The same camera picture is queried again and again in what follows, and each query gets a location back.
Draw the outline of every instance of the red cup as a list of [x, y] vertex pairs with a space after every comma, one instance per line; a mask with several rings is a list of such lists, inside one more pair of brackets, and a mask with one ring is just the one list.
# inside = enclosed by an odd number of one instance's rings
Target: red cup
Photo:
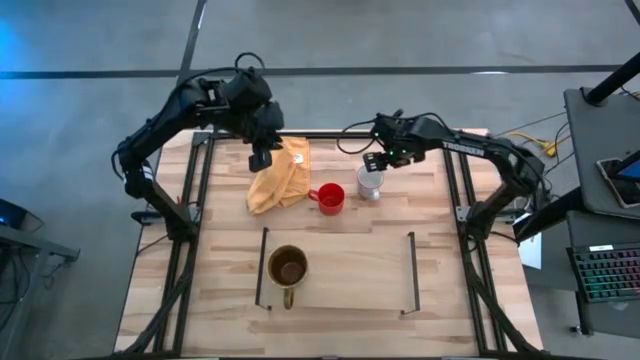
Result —
[[309, 190], [309, 199], [318, 202], [323, 214], [337, 215], [344, 205], [344, 190], [338, 184], [324, 184], [318, 191]]

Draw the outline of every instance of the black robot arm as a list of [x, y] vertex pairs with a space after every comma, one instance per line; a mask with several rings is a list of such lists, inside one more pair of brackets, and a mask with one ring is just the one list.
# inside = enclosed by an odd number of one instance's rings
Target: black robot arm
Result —
[[508, 139], [452, 130], [442, 121], [424, 114], [400, 118], [378, 114], [371, 136], [384, 152], [366, 153], [363, 158], [368, 171], [383, 171], [390, 165], [398, 168], [420, 162], [425, 152], [446, 149], [491, 161], [502, 179], [500, 187], [485, 201], [476, 202], [467, 214], [466, 235], [484, 240], [488, 237], [496, 216], [516, 197], [536, 192], [542, 181], [544, 164], [529, 150], [514, 145]]
[[281, 148], [276, 131], [284, 127], [280, 106], [271, 101], [267, 82], [253, 68], [235, 69], [226, 83], [196, 77], [182, 82], [169, 95], [162, 110], [119, 145], [117, 156], [123, 172], [125, 192], [144, 198], [165, 219], [168, 237], [188, 240], [196, 232], [187, 204], [176, 204], [155, 181], [147, 157], [178, 132], [213, 125], [251, 143], [249, 169], [271, 166], [269, 150]]

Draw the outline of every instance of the wooden table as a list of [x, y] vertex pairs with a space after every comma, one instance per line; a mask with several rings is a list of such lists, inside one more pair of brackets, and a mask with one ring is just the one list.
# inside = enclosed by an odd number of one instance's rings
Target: wooden table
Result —
[[[162, 151], [157, 179], [174, 197], [182, 191], [191, 138], [192, 132], [184, 131]], [[343, 147], [357, 149], [362, 143], [362, 140], [344, 141]], [[345, 208], [336, 217], [323, 216], [317, 204], [308, 199], [287, 209], [249, 215], [246, 196], [254, 178], [247, 166], [250, 147], [239, 141], [217, 142], [203, 211], [183, 355], [477, 354], [442, 152], [428, 152], [422, 163], [386, 171], [381, 200], [371, 203], [357, 196], [356, 170], [362, 166], [360, 155], [341, 153], [333, 140], [312, 140], [310, 144], [312, 188], [336, 182], [347, 193]], [[482, 200], [498, 187], [498, 174], [485, 160], [470, 158], [469, 162], [477, 197]], [[457, 178], [461, 181], [462, 176], [458, 174]], [[192, 198], [198, 188], [197, 174], [195, 179]], [[333, 249], [341, 244], [342, 248], [335, 253], [336, 272], [349, 272], [348, 265], [353, 265], [362, 276], [367, 273], [375, 276], [366, 281], [353, 281], [355, 290], [345, 308], [334, 303], [331, 308], [294, 305], [289, 311], [281, 307], [265, 311], [254, 304], [264, 226], [270, 228], [269, 236], [283, 242], [295, 244], [296, 239], [302, 239], [320, 249], [323, 246]], [[508, 227], [496, 226], [496, 230], [510, 233]], [[412, 296], [410, 275], [404, 278], [393, 275], [398, 277], [398, 283], [406, 284], [408, 290], [404, 293], [388, 291], [389, 286], [399, 285], [389, 285], [391, 275], [381, 271], [384, 266], [380, 264], [386, 261], [387, 266], [396, 269], [406, 266], [403, 252], [384, 250], [376, 258], [371, 251], [385, 246], [395, 249], [395, 244], [405, 241], [408, 254], [406, 234], [409, 231], [416, 234], [421, 311], [401, 316], [395, 308], [399, 301]], [[140, 246], [164, 234], [164, 225], [147, 227]], [[137, 259], [116, 350], [131, 344], [158, 309], [170, 247], [170, 241], [163, 240]], [[542, 348], [516, 245], [492, 236], [487, 247], [501, 306], [527, 340]], [[353, 260], [353, 264], [338, 260], [345, 252], [361, 260]], [[313, 286], [313, 266], [311, 263], [304, 286]], [[360, 296], [360, 301], [358, 289], [368, 291], [365, 291], [367, 296]], [[379, 298], [368, 299], [374, 293], [379, 294]], [[484, 307], [482, 310], [491, 348], [488, 311]], [[171, 339], [174, 320], [175, 314], [170, 318], [167, 331]]]

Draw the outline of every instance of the keyboard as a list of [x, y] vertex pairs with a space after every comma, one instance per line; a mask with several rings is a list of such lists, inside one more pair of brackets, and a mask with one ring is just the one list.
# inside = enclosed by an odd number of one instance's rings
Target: keyboard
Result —
[[567, 248], [588, 303], [640, 299], [640, 243]]

